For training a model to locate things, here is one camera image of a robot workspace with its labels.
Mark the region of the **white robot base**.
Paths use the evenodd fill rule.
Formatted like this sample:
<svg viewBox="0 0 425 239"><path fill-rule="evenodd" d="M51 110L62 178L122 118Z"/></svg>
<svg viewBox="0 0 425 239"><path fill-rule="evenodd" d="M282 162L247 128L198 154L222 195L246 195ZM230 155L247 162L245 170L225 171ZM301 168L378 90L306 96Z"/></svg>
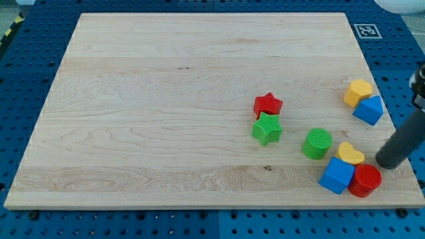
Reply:
<svg viewBox="0 0 425 239"><path fill-rule="evenodd" d="M399 15L423 15L424 0L374 0L381 8Z"/></svg>

